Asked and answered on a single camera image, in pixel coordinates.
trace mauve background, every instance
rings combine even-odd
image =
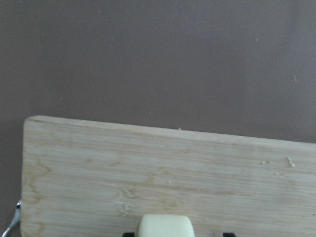
[[[0,62],[0,231],[32,115],[316,142],[316,1],[1,1]]]

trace cream plastic knob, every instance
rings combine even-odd
[[[146,214],[140,223],[138,237],[195,237],[195,235],[187,216]]]

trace bamboo cutting board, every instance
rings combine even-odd
[[[22,235],[121,237],[160,213],[197,237],[315,237],[315,161],[315,144],[31,117]]]

